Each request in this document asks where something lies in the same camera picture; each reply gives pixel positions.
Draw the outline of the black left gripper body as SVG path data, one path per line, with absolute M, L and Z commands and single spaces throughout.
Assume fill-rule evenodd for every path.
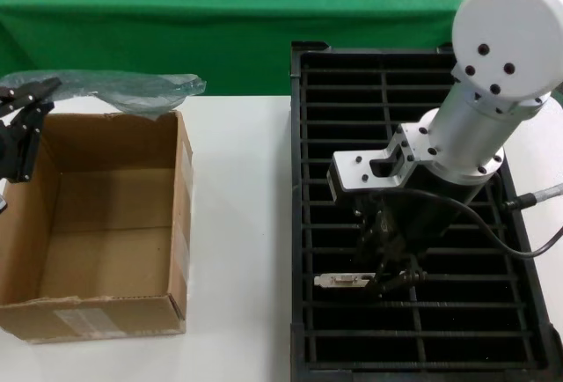
M 17 176 L 17 147 L 8 126 L 1 122 L 1 178 Z

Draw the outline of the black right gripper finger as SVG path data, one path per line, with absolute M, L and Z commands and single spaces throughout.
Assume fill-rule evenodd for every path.
M 384 293 L 392 290 L 392 285 L 398 277 L 396 274 L 384 277 L 385 266 L 379 266 L 373 276 L 370 276 L 366 284 L 366 293 L 373 297 L 378 298 Z
M 428 273 L 422 268 L 410 268 L 400 273 L 394 279 L 394 289 L 406 289 L 417 284 L 424 283 L 428 279 Z

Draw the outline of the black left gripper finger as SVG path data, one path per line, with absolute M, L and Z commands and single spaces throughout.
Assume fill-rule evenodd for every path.
M 61 85 L 57 77 L 25 83 L 20 87 L 1 87 L 1 114 L 10 114 L 21 108 L 48 99 Z
M 45 117 L 53 108 L 53 102 L 32 104 L 23 108 L 11 121 L 11 135 L 17 155 L 10 182 L 28 182 L 31 179 Z

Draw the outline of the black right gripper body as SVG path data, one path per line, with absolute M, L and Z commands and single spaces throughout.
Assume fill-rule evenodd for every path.
M 375 267 L 422 256 L 461 214 L 445 201 L 466 205 L 485 184 L 455 184 L 418 165 L 402 187 L 359 190 L 353 194 L 362 214 L 356 261 Z

